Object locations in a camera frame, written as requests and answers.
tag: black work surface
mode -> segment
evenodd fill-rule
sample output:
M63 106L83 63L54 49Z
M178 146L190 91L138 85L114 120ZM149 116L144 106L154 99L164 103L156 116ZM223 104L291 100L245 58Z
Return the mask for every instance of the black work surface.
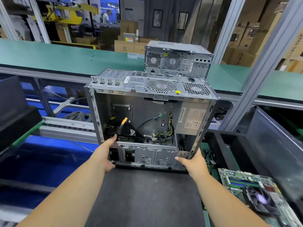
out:
M113 169L86 222L94 226L205 226L198 189L188 174Z

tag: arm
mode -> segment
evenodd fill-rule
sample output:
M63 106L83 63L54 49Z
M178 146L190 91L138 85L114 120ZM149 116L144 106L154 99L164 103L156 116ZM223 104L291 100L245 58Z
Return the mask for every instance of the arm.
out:
M61 183L17 226L83 227L97 198L104 174L115 167L107 160L117 135L100 145L92 156Z
M191 160L181 157L176 157L176 160L187 168L197 184L201 199L216 227L269 226L209 174L200 149Z

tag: green tabletop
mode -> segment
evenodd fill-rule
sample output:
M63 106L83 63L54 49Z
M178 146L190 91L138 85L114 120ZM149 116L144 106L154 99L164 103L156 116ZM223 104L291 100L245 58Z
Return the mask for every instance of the green tabletop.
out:
M0 39L0 64L97 75L106 68L144 70L144 59L127 53ZM251 68L212 64L207 81L215 90L241 92ZM303 101L303 73L273 71L260 95Z
M144 70L144 59L127 53L0 39L0 64L97 75L106 68Z

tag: hand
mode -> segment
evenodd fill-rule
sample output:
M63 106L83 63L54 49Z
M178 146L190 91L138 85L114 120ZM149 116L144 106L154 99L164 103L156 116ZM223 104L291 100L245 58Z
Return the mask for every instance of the hand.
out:
M90 157L90 159L94 159L98 162L98 164L102 165L102 168L105 173L109 172L111 169L116 167L114 164L112 164L111 161L107 159L109 147L116 141L116 139L117 135L114 135L114 137L106 140L94 151L94 153Z
M195 156L190 160L182 157L175 157L175 159L186 167L187 171L189 172L189 175L193 178L195 182L205 177L206 175L210 175L206 161L201 154L200 148L196 152Z

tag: metal computer case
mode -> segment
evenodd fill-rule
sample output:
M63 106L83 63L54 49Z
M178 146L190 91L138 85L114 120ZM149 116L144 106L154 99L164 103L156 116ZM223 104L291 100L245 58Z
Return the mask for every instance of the metal computer case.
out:
M145 46L145 71L204 78L213 54L200 45L150 41Z
M85 86L99 143L104 142L104 129L111 116L128 117L138 127L143 121L161 113L158 121L143 128L144 133L165 131L172 112L174 143L130 143L117 141L112 151L117 165L156 169L185 170L175 156L192 158L214 115L217 97L204 79L161 75L137 71L107 69ZM187 151L179 150L177 135L193 137Z

